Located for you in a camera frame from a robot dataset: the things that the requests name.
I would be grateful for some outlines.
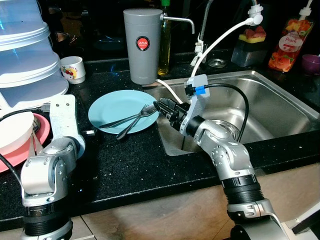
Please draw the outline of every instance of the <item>countertop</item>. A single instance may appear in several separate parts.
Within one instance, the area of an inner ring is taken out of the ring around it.
[[[179,55],[170,74],[162,78],[189,77],[189,55]],[[85,82],[71,85],[68,93],[77,100],[77,120],[81,131],[93,129],[88,120],[90,105],[99,97],[117,90],[142,91],[130,80],[127,59],[87,62]],[[305,76],[300,69],[288,74],[266,68],[202,66],[208,75],[256,70],[319,112],[319,77]],[[217,172],[204,152],[168,156],[157,124],[118,141],[112,134],[98,131],[85,136],[86,150],[69,178],[69,214],[78,216],[145,200],[219,185]],[[300,133],[245,144],[257,175],[271,174],[318,163],[320,131]],[[21,171],[22,164],[16,167]],[[24,208],[20,186],[9,172],[0,174],[0,231],[23,226]]]

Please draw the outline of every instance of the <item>purple cup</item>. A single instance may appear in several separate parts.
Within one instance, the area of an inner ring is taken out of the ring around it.
[[[301,65],[306,74],[320,75],[320,56],[303,55]]]

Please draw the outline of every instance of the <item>white bowl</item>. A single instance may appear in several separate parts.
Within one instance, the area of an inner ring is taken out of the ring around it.
[[[34,115],[22,112],[0,121],[0,154],[6,155],[20,148],[30,138]]]

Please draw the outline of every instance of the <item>gray water filter canister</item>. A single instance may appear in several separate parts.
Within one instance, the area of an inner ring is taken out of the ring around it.
[[[162,13],[154,8],[123,11],[130,77],[136,84],[152,84],[157,79]]]

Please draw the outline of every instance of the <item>white mug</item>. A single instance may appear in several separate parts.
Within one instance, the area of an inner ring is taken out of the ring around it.
[[[67,56],[61,59],[61,72],[70,84],[80,84],[86,79],[84,61],[79,56]]]

